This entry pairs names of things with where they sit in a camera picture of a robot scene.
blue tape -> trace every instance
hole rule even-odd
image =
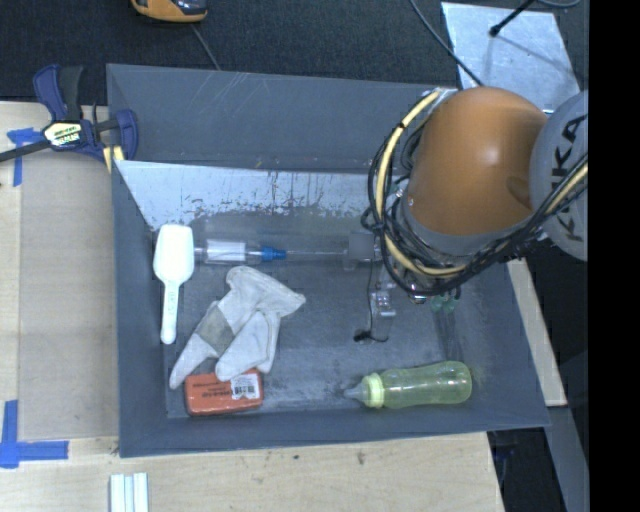
[[[13,142],[16,147],[23,146],[24,144],[32,144],[34,142],[40,142],[44,140],[44,136],[34,130],[33,128],[22,128],[19,130],[10,130],[7,132],[7,137]],[[17,187],[22,183],[22,157],[16,158],[13,166],[13,186]]]
[[[15,469],[23,460],[61,460],[69,458],[69,441],[18,441],[18,401],[4,404],[0,467]]]

blue syringe tip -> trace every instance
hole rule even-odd
[[[287,251],[276,249],[265,245],[261,249],[262,261],[284,260],[287,257]]]

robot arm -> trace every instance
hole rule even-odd
[[[503,89],[446,96],[421,99],[371,168],[363,225],[394,281],[414,298],[459,293],[545,235],[586,260],[587,93],[550,118]],[[410,172],[394,179],[395,147],[420,114]]]

yellow bottle cap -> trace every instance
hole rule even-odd
[[[367,407],[380,408],[384,403],[384,385],[382,384],[382,378],[377,373],[367,375],[362,379],[362,382],[367,387],[368,397],[365,399],[365,405]]]

clamp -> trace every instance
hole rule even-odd
[[[132,159],[138,148],[138,128],[132,110],[123,109],[115,117],[98,123],[95,107],[93,122],[84,119],[78,104],[78,82],[84,68],[62,68],[51,64],[42,68],[33,78],[38,101],[51,115],[51,122],[41,130],[43,139],[32,144],[0,153],[0,162],[19,158],[43,149],[72,151],[90,156],[107,166],[111,163],[111,148],[100,139],[100,133],[119,129],[120,141],[117,153],[124,159]]]

